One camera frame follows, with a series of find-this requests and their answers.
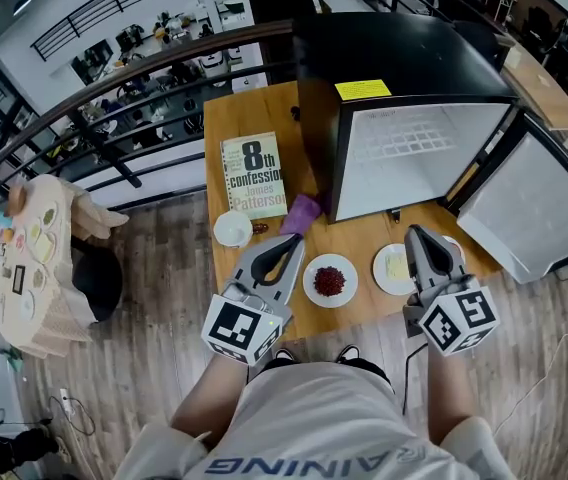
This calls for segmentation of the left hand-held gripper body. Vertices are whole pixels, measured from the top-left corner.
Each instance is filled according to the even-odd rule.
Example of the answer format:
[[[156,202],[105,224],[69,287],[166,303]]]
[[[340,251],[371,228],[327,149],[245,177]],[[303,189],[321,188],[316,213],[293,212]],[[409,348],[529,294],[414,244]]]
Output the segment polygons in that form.
[[[283,335],[292,316],[278,299],[231,280],[221,295],[213,295],[201,338],[214,353],[255,366]]]

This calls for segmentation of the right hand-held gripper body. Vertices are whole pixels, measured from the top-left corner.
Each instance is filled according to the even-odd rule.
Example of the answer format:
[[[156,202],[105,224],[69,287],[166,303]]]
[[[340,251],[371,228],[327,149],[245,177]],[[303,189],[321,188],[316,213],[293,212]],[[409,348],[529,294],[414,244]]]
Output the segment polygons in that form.
[[[478,346],[501,323],[489,288],[470,274],[412,294],[404,316],[442,356]]]

